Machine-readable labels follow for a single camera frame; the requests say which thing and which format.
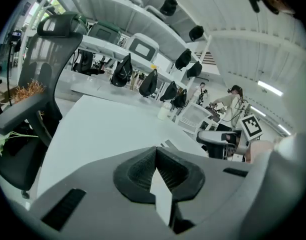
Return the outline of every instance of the black bag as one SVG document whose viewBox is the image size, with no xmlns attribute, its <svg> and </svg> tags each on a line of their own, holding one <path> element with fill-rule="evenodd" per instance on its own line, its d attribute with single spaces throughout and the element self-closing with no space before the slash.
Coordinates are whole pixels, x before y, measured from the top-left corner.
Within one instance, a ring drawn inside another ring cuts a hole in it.
<svg viewBox="0 0 306 240">
<path fill-rule="evenodd" d="M 191 51 L 190 49 L 186 49 L 183 51 L 183 53 L 177 58 L 175 61 L 175 67 L 178 70 L 181 70 L 182 68 L 186 67 L 190 61 L 191 61 Z"/>
<path fill-rule="evenodd" d="M 172 16 L 177 10 L 178 2 L 176 0 L 165 0 L 159 10 L 163 15 Z"/>
<path fill-rule="evenodd" d="M 142 96 L 148 97 L 155 92 L 157 84 L 158 84 L 158 71 L 154 69 L 144 79 L 138 91 Z"/>
<path fill-rule="evenodd" d="M 131 64 L 131 54 L 129 53 L 124 57 L 122 62 L 117 65 L 111 83 L 117 87 L 123 87 L 130 81 L 133 73 L 133 68 Z"/>
<path fill-rule="evenodd" d="M 188 71 L 186 76 L 188 79 L 198 77 L 202 72 L 202 65 L 197 61 Z"/>
<path fill-rule="evenodd" d="M 178 93 L 178 88 L 175 82 L 171 82 L 171 84 L 166 88 L 164 95 L 159 99 L 161 102 L 166 100 L 172 100 Z"/>
<path fill-rule="evenodd" d="M 176 108 L 183 108 L 187 102 L 187 90 L 184 89 L 173 101 L 171 104 Z"/>
<path fill-rule="evenodd" d="M 199 39 L 204 34 L 204 29 L 202 26 L 195 26 L 193 27 L 190 32 L 188 33 L 189 38 L 191 38 L 192 42 L 196 39 Z"/>
</svg>

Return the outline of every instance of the chair caster wheel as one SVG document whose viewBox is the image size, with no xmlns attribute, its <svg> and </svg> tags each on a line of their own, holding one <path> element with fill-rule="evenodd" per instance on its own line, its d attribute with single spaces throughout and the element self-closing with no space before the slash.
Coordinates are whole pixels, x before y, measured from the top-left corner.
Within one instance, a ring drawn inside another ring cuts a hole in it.
<svg viewBox="0 0 306 240">
<path fill-rule="evenodd" d="M 22 197 L 23 197 L 24 199 L 30 199 L 30 195 L 29 195 L 28 192 L 22 190 L 22 191 L 21 191 L 21 194 L 22 194 Z"/>
</svg>

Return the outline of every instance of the floor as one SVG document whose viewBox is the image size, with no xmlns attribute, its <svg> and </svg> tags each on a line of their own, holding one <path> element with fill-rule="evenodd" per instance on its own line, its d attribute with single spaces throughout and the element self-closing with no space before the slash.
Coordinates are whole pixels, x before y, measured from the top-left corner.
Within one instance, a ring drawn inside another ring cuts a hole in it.
<svg viewBox="0 0 306 240">
<path fill-rule="evenodd" d="M 63 117 L 69 112 L 69 110 L 74 106 L 75 102 L 55 98 L 56 104 L 61 111 Z M 39 183 L 39 176 L 40 170 L 37 173 L 35 182 L 32 185 L 32 188 L 28 191 L 30 198 L 24 199 L 21 195 L 21 190 L 9 184 L 5 179 L 0 176 L 0 186 L 8 199 L 11 199 L 20 205 L 24 206 L 27 210 L 30 209 L 31 204 L 37 198 L 38 192 L 38 183 Z"/>
</svg>

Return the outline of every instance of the white folding chair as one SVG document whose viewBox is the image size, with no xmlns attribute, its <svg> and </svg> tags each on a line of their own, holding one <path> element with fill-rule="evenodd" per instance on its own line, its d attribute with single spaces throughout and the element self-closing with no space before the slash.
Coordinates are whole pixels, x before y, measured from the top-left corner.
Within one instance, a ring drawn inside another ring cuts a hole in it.
<svg viewBox="0 0 306 240">
<path fill-rule="evenodd" d="M 175 124 L 180 126 L 189 136 L 194 138 L 201 124 L 212 114 L 204 107 L 190 102 L 176 117 Z"/>
</svg>

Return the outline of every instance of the tube light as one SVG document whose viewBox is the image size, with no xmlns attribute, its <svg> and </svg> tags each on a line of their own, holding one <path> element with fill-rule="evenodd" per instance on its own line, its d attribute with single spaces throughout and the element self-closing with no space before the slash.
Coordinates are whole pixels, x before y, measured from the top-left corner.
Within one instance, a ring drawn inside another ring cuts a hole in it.
<svg viewBox="0 0 306 240">
<path fill-rule="evenodd" d="M 262 87 L 264 87 L 264 88 L 266 88 L 266 89 L 268 89 L 269 91 L 271 91 L 271 92 L 273 92 L 273 93 L 275 93 L 276 95 L 278 95 L 278 96 L 282 96 L 283 95 L 283 92 L 281 92 L 280 90 L 278 90 L 278 89 L 276 89 L 276 88 L 274 88 L 273 86 L 271 86 L 271 85 L 268 85 L 267 83 L 265 83 L 265 82 L 262 82 L 262 81 L 258 81 L 258 83 L 257 83 L 259 86 L 262 86 Z"/>
<path fill-rule="evenodd" d="M 291 133 L 287 130 L 287 129 L 285 129 L 282 125 L 278 125 L 278 127 L 280 127 L 284 132 L 286 132 L 288 135 L 291 135 Z"/>
<path fill-rule="evenodd" d="M 259 113 L 260 115 L 262 115 L 263 117 L 266 117 L 267 115 L 264 114 L 263 112 L 259 111 L 257 108 L 251 106 L 251 110 L 254 110 L 255 112 Z"/>
</svg>

